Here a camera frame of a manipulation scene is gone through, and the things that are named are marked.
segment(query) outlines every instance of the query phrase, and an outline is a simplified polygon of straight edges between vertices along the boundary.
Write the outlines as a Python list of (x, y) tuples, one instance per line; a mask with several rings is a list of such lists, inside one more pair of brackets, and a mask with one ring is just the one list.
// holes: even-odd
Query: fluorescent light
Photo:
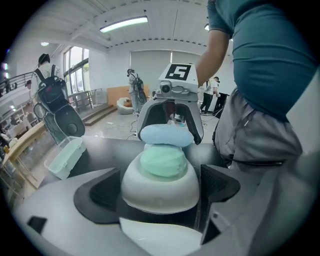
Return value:
[(204, 29), (209, 31), (209, 24), (205, 25)]
[(118, 21), (118, 22), (112, 23), (110, 25), (104, 26), (104, 27), (100, 28), (100, 31), (102, 33), (106, 33), (111, 30), (115, 30), (115, 29), (118, 29), (121, 27), (129, 26), (129, 25), (133, 25), (133, 24), (139, 24), (139, 23), (146, 23), (146, 22), (148, 22), (147, 16), (136, 17), (136, 18)]

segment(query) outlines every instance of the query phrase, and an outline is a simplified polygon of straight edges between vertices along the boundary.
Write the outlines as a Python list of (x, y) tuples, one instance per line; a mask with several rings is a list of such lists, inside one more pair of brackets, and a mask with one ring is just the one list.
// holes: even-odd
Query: teal shirt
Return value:
[(318, 63), (285, 13), (267, 0), (208, 2), (209, 30), (233, 38), (234, 81), (255, 110), (281, 121), (312, 80)]

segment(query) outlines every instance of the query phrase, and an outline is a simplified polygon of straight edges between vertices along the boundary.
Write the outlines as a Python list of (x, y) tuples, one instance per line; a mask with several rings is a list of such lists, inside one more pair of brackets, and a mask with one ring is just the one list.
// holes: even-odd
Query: transparent plastic bin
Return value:
[(56, 177), (65, 180), (86, 151), (82, 138), (65, 138), (44, 161), (44, 166)]

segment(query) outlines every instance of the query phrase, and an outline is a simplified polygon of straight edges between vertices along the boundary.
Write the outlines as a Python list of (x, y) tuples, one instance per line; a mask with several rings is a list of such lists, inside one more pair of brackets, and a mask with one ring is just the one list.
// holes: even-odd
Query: door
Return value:
[(82, 67), (70, 74), (72, 93), (83, 92), (85, 90)]

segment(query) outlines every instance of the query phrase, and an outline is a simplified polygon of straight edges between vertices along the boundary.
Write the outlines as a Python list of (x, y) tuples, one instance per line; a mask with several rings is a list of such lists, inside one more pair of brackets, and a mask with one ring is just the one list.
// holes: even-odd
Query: light blue pillow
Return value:
[(181, 148), (172, 145), (151, 145), (140, 157), (141, 169), (160, 177), (173, 177), (187, 168), (187, 159)]
[(194, 141), (194, 136), (185, 128), (171, 124), (152, 124), (141, 131), (141, 139), (147, 144), (167, 144), (184, 148)]

